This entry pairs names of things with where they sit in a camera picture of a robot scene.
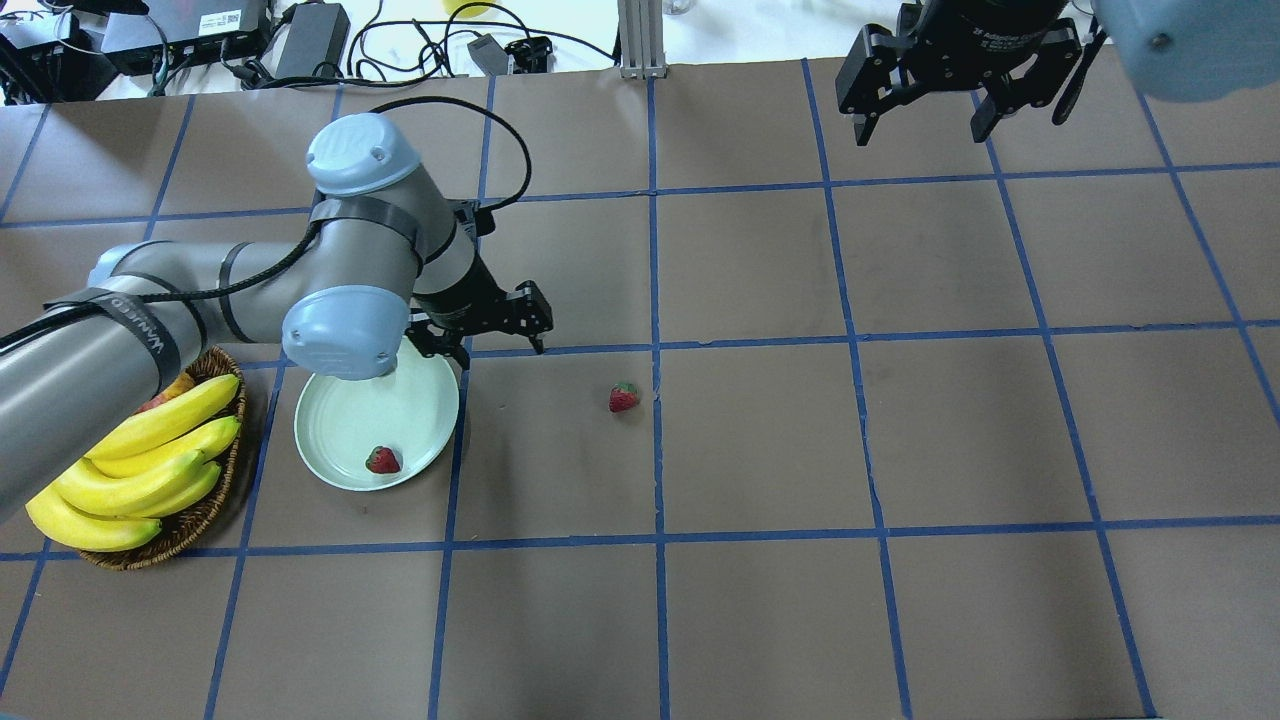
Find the sticker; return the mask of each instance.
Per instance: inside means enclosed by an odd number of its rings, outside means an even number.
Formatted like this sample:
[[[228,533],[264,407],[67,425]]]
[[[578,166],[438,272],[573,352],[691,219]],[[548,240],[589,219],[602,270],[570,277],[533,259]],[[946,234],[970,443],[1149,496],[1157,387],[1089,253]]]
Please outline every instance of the sticker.
[[[200,15],[200,37],[239,29],[241,10]]]

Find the robotic arm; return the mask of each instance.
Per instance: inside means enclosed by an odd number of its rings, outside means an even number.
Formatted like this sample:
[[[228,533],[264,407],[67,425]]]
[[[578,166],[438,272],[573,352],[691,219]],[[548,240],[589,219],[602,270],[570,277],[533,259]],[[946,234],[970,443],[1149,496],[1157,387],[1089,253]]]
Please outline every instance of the robotic arm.
[[[498,287],[475,245],[486,210],[445,200],[385,117],[329,124],[307,168],[324,199],[301,243],[116,247],[88,288],[0,343],[0,520],[210,345],[280,342],[343,379],[392,372],[406,334],[463,368],[462,338],[489,331],[541,352],[553,320],[538,286]],[[411,322],[411,302],[425,319]]]
[[[933,91],[979,88],[986,97],[969,124],[983,142],[1002,118],[1048,105],[1078,65],[1053,113],[1062,124],[1108,36],[1134,86],[1161,100],[1213,100],[1280,78],[1275,3],[1093,0],[1088,47],[1074,20],[1060,18],[1066,3],[918,0],[901,6],[896,32],[865,26],[836,78],[836,102],[852,115],[858,145],[893,108]]]

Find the brown basket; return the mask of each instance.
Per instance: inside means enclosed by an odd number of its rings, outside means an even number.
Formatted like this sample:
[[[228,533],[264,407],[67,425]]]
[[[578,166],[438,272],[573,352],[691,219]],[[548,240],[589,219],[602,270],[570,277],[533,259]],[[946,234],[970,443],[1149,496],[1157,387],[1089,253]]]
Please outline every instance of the brown basket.
[[[216,457],[223,465],[223,474],[218,478],[218,484],[214,486],[214,489],[209,491],[209,495],[198,502],[168,518],[161,518],[160,534],[147,544],[120,552],[79,551],[81,557],[99,568],[137,570],[169,560],[195,544],[200,539],[200,536],[214,524],[214,520],[228,505],[228,500],[239,495],[233,491],[236,489],[237,479],[243,477],[239,466],[243,461],[241,442],[244,439],[244,411],[247,406],[244,374],[241,372],[239,365],[236,364],[236,360],[220,347],[210,347],[187,368],[187,373],[197,383],[227,373],[233,373],[239,378],[241,383],[239,389],[236,391],[236,397],[227,404],[227,407],[214,415],[214,418],[236,415],[241,421],[241,432],[236,436],[232,446]]]

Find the metal post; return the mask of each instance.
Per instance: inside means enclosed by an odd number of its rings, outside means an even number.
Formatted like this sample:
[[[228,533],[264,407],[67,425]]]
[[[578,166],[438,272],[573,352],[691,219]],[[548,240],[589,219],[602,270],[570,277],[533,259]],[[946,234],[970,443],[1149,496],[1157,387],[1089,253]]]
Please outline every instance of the metal post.
[[[667,77],[662,50],[662,0],[618,0],[622,77]]]

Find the banana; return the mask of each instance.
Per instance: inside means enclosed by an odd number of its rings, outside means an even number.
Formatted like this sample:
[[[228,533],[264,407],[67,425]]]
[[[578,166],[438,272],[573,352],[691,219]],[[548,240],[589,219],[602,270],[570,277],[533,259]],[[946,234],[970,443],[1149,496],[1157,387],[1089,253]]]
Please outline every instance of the banana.
[[[196,473],[195,479],[187,487],[178,491],[178,495],[151,507],[143,507],[134,512],[134,515],[140,518],[165,518],[179,510],[186,510],[209,495],[209,491],[214,489],[221,471],[223,469],[218,462],[205,462],[201,465],[200,471]]]
[[[93,518],[67,503],[54,486],[40,491],[27,503],[31,521],[49,539],[68,547],[97,552],[132,550],[160,534],[160,520],[127,518],[122,520]]]
[[[161,462],[170,460],[188,450],[200,450],[205,457],[218,457],[224,450],[230,447],[239,432],[239,420],[234,415],[210,420],[189,433],[172,439],[160,447],[154,447],[138,455],[120,457],[119,460],[95,459],[93,465],[104,474],[113,478],[128,478],[145,473]]]
[[[91,447],[84,457],[118,460],[159,447],[221,410],[236,397],[237,388],[239,378],[229,373],[205,380],[159,407],[124,420]]]
[[[91,515],[133,515],[178,495],[204,462],[204,452],[188,450],[146,473],[108,478],[82,457],[52,484],[63,500]]]

